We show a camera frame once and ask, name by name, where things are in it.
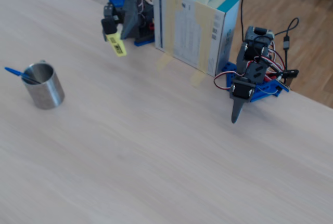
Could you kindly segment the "camera-less gripper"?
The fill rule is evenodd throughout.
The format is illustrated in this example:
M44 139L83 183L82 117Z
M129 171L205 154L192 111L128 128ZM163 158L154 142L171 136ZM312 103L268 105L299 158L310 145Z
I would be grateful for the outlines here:
M255 83L243 80L242 78L233 79L229 90L230 98L234 100L231 118L232 123L235 124L237 122L244 104L252 99L254 92Z

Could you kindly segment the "grey camera-carrying gripper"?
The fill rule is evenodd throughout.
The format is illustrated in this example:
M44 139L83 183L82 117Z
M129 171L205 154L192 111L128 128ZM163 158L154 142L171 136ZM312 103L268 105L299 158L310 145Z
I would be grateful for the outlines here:
M137 2L138 0L125 0L124 4L119 6L115 2L110 1L104 6L104 18L112 19L115 24L123 24L121 39L135 38L137 35ZM106 23L107 19L101 20L105 42L107 41Z

